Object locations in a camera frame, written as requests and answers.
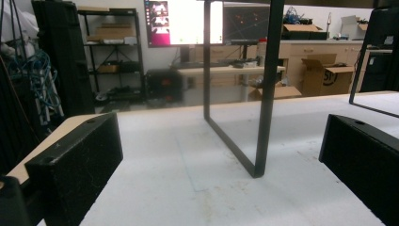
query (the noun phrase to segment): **black metal bar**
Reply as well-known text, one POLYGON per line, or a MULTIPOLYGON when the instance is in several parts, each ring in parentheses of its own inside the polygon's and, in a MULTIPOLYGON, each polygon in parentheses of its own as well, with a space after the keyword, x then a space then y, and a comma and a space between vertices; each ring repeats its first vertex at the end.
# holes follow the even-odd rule
POLYGON ((360 78, 361 67, 363 65, 363 59, 364 59, 364 56, 366 56, 366 50, 367 50, 367 42, 364 41, 363 44, 361 45, 361 49, 360 49, 360 53, 359 53, 359 57, 358 57, 358 63, 356 66, 355 77, 353 80, 353 85, 352 85, 352 89, 351 89, 350 96, 349 96, 349 104, 354 103, 356 88, 358 86, 358 82, 359 82, 359 78, 360 78))
POLYGON ((279 65, 279 41, 282 24, 284 0, 273 0, 270 4, 270 18, 268 28, 268 44, 266 47, 266 59, 264 65, 263 98, 258 133, 255 164, 246 157, 240 148, 229 138, 229 136, 210 117, 210 0, 204 3, 204 118, 210 126, 235 154, 247 172, 253 177, 264 175, 267 146, 269 142, 270 124, 273 110, 274 89, 279 65))
POLYGON ((263 176, 266 167, 267 146, 269 143, 270 124, 272 120, 277 67, 279 65, 279 41, 283 10, 284 0, 271 1, 254 177, 263 176))
MULTIPOLYGON (((394 9, 395 8, 388 8, 388 9, 384 9, 384 11, 389 13, 390 10, 394 11, 394 9)), ((378 26, 380 23, 382 23, 382 20, 380 18, 378 18, 377 15, 379 15, 379 14, 377 14, 376 11, 378 11, 378 9, 375 9, 372 12, 372 15, 370 17, 369 27, 368 27, 368 29, 366 31, 366 35, 364 37, 364 42, 363 42, 363 44, 361 46, 361 50, 360 50, 359 58, 358 58, 358 64, 357 64, 357 68, 356 68, 356 71, 355 71, 355 77, 354 77, 354 80, 353 80, 353 85, 352 85, 350 96, 349 96, 349 104, 355 105, 355 106, 358 106, 358 107, 362 107, 362 108, 365 108, 365 109, 368 109, 368 110, 372 110, 372 111, 375 111, 375 112, 378 112, 378 113, 381 113, 381 114, 389 115, 389 116, 392 116, 392 117, 395 117, 395 118, 399 118, 399 115, 397 115, 397 114, 390 113, 390 112, 387 112, 387 111, 384 111, 384 110, 380 110, 380 109, 376 109, 376 108, 373 108, 373 107, 370 107, 370 106, 367 106, 367 105, 360 105, 360 104, 355 103, 356 88, 358 86, 358 82, 359 82, 359 78, 360 78, 361 66, 363 65, 364 57, 366 56, 367 46, 369 44, 371 44, 371 38, 370 38, 371 37, 371 33, 370 32, 373 32, 375 30, 375 27, 378 26)), ((399 42, 396 41, 393 44, 394 49, 393 49, 392 54, 394 56, 396 55, 395 51, 399 50, 398 43, 399 42)))
POLYGON ((211 119, 211 3, 205 0, 203 8, 203 116, 207 121, 211 119))
POLYGON ((232 139, 217 125, 213 119, 208 120, 209 125, 214 129, 214 131, 219 135, 219 137, 225 142, 225 144, 230 148, 235 157, 244 166, 247 172, 254 177, 255 167, 252 162, 247 158, 247 156, 241 151, 241 149, 232 141, 232 139))

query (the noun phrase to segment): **white table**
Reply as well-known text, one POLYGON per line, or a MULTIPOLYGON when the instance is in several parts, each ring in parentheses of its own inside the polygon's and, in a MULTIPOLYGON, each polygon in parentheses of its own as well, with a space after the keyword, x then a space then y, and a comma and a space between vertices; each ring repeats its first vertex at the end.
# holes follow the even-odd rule
MULTIPOLYGON (((285 71, 284 67, 278 66, 278 73, 285 71)), ((203 68, 195 68, 195 69, 180 69, 178 70, 183 76, 202 76, 203 68)), ((211 74, 263 74, 264 67, 253 67, 253 68, 234 68, 233 66, 229 67, 213 67, 211 68, 211 74)))
MULTIPOLYGON (((276 101, 266 171, 259 179, 247 174, 205 122, 202 107, 119 113, 124 159, 82 225, 382 225, 318 161, 328 114, 399 137, 398 119, 348 99, 276 101)), ((399 112, 398 93, 357 96, 357 102, 399 112)), ((211 109, 249 157, 255 153, 259 112, 259 102, 211 109)), ((54 136, 87 117, 68 119, 54 136)))
MULTIPOLYGON (((234 68, 233 66, 229 67, 213 67, 210 68, 211 70, 211 76, 219 76, 219 75, 243 75, 243 84, 241 86, 241 101, 246 102, 247 97, 248 97, 248 79, 249 76, 252 74, 258 74, 258 75, 263 75, 264 73, 264 67, 253 67, 253 68, 234 68)), ((277 72, 283 72, 285 71, 285 67, 278 66, 277 72)), ((199 77, 203 76, 203 68, 195 68, 195 69, 180 69, 178 72, 184 77, 184 89, 187 88, 187 77, 199 77)), ((226 92, 226 87, 221 87, 221 88, 212 88, 212 92, 216 93, 225 93, 226 92)))

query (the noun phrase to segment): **black foam block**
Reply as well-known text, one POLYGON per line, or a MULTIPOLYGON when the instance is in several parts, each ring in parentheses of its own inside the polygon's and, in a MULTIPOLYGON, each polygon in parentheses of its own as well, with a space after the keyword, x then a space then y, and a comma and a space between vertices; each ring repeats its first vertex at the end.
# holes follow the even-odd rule
POLYGON ((0 175, 0 225, 31 226, 20 183, 0 175))
POLYGON ((30 183, 42 192, 47 225, 79 225, 122 160, 117 115, 83 122, 28 161, 30 183))
POLYGON ((387 225, 399 225, 399 139, 373 126, 329 115, 319 156, 387 225))

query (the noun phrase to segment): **black metal frame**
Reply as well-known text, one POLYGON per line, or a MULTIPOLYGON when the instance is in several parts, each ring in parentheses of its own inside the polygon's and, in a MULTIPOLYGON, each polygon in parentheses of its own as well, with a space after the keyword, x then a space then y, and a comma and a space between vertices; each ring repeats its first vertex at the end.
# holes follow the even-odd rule
MULTIPOLYGON (((347 8, 373 8, 378 0, 358 0, 347 2, 346 0, 251 0, 244 1, 250 3, 269 3, 270 17, 267 36, 266 58, 263 73, 263 97, 260 113, 260 124, 258 132, 258 142, 256 150, 255 164, 253 164, 243 151, 234 143, 234 141, 219 127, 219 125, 210 116, 210 9, 213 0, 204 0, 204 44, 203 44, 203 62, 204 62, 204 101, 203 114, 204 119, 215 130, 225 144, 231 149, 237 159, 241 162, 247 172, 253 178, 259 178, 264 175, 267 148, 270 135, 270 124, 273 110, 273 97, 277 77, 277 67, 279 62, 279 42, 282 25, 282 16, 284 2, 290 5, 319 6, 319 7, 347 7, 347 8)), ((243 2, 242 0, 230 0, 229 2, 243 2)))
MULTIPOLYGON (((359 106, 359 107, 363 107, 365 109, 372 110, 372 111, 375 111, 375 112, 378 112, 378 113, 381 113, 381 114, 386 114, 386 115, 389 115, 389 116, 392 116, 392 117, 395 117, 395 118, 399 118, 399 115, 397 115, 397 114, 393 114, 391 112, 387 112, 387 111, 384 111, 384 110, 376 109, 376 108, 373 108, 373 107, 370 107, 370 106, 367 106, 367 105, 360 105, 360 104, 355 103, 356 88, 358 86, 358 82, 359 82, 359 78, 360 78, 361 66, 363 65, 364 57, 366 55, 367 45, 370 44, 367 41, 368 40, 367 39, 368 32, 369 32, 369 29, 366 31, 365 39, 364 39, 363 44, 361 45, 361 50, 359 52, 358 64, 357 64, 357 68, 356 68, 356 71, 355 71, 355 77, 354 77, 352 89, 351 89, 350 96, 349 96, 349 104, 355 105, 355 106, 359 106)), ((394 49, 393 49, 393 52, 392 52, 393 56, 396 54, 395 51, 399 51, 399 48, 397 46, 395 46, 394 49)))

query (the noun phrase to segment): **computer monitor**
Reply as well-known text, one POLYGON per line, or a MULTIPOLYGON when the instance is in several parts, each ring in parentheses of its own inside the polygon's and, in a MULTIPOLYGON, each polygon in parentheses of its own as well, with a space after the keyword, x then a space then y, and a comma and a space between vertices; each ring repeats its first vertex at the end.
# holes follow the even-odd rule
MULTIPOLYGON (((204 2, 144 0, 149 47, 203 44, 204 2)), ((223 43, 223 2, 211 3, 211 44, 223 43)))
POLYGON ((267 37, 270 5, 225 2, 223 39, 225 44, 252 45, 267 37))

